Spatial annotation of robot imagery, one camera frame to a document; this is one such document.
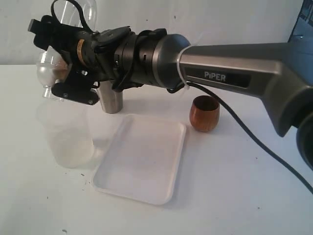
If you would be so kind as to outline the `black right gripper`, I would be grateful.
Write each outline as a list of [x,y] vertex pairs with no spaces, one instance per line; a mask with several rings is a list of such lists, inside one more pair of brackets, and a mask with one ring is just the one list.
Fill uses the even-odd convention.
[[94,32],[62,24],[50,15],[44,15],[40,20],[32,19],[28,32],[34,34],[35,47],[45,51],[52,47],[67,63],[67,75],[64,81],[57,81],[52,86],[52,93],[78,103],[96,104],[100,67],[92,48]]

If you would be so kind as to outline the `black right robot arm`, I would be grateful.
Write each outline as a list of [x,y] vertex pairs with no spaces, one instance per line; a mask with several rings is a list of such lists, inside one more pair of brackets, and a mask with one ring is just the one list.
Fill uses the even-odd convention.
[[143,85],[176,90],[184,81],[261,99],[276,133],[297,128],[298,151],[313,165],[313,45],[310,42],[192,46],[164,28],[136,34],[128,26],[93,32],[45,15],[31,20],[34,45],[55,49],[68,65],[52,93],[79,103],[99,101],[109,81],[115,92]]

